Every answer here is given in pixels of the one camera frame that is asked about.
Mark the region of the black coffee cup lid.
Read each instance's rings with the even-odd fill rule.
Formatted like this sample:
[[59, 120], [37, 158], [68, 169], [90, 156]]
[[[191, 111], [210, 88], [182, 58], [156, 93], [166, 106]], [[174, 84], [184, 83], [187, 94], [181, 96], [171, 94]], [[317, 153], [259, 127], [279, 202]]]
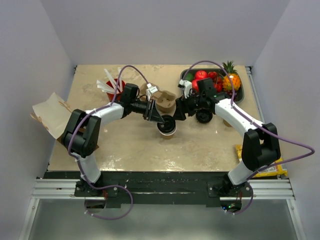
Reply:
[[168, 134], [173, 132], [176, 129], [176, 121], [175, 119], [168, 114], [162, 115], [164, 123], [157, 123], [157, 128], [161, 133]]

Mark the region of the brown paper coffee cup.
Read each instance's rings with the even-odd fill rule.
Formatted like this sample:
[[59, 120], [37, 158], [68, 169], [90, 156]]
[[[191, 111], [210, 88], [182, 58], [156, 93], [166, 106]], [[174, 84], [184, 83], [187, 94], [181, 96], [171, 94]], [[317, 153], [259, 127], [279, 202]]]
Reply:
[[160, 131], [160, 136], [165, 140], [170, 140], [174, 137], [176, 130], [170, 131], [170, 132], [162, 132]]

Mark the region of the brown paper bag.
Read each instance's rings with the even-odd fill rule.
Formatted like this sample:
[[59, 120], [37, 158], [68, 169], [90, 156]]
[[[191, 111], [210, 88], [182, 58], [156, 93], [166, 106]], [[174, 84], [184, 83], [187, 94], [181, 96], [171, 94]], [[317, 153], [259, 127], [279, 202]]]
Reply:
[[32, 109], [30, 116], [62, 145], [62, 135], [73, 111], [71, 106], [53, 92], [46, 101], [33, 105]]

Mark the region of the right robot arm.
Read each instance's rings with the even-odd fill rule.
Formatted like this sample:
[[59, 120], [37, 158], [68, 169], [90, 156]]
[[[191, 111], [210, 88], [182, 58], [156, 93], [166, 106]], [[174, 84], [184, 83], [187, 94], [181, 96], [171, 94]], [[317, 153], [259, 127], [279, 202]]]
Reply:
[[198, 91], [194, 91], [191, 82], [182, 79], [179, 81], [178, 87], [183, 90], [183, 95], [175, 101], [173, 118], [184, 121], [187, 116], [206, 110], [224, 119], [242, 135], [242, 160], [224, 175], [217, 187], [221, 194], [233, 197], [251, 175], [281, 157], [279, 140], [275, 137], [277, 128], [274, 124], [265, 124], [238, 108], [227, 94], [217, 92], [211, 78], [198, 81], [197, 86]]

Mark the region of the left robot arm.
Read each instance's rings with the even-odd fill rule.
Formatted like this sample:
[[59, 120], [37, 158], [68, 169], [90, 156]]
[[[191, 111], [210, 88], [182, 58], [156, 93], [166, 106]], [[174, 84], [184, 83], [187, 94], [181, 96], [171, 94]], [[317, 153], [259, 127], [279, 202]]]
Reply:
[[62, 144], [68, 154], [74, 157], [80, 176], [87, 182], [86, 191], [92, 196], [99, 196], [107, 186], [99, 181], [99, 170], [94, 151], [98, 145], [101, 127], [125, 118], [130, 113], [141, 114], [144, 120], [163, 124], [165, 121], [156, 108], [155, 100], [151, 96], [158, 88], [150, 83], [145, 91], [146, 100], [142, 101], [138, 95], [140, 89], [137, 85], [127, 83], [123, 91], [114, 95], [114, 99], [99, 108], [89, 111], [75, 109], [68, 120], [62, 134]]

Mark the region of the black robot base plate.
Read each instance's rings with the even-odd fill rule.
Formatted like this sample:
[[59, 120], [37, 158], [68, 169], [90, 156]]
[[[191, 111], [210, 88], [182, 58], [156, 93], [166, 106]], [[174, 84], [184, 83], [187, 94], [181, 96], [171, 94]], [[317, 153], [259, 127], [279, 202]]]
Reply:
[[74, 180], [76, 197], [102, 199], [107, 208], [122, 204], [136, 205], [205, 205], [229, 209], [239, 197], [251, 197], [253, 191], [246, 182], [228, 194], [217, 191], [226, 172], [187, 171], [103, 171], [94, 190], [81, 179], [79, 171], [48, 171], [49, 180]]

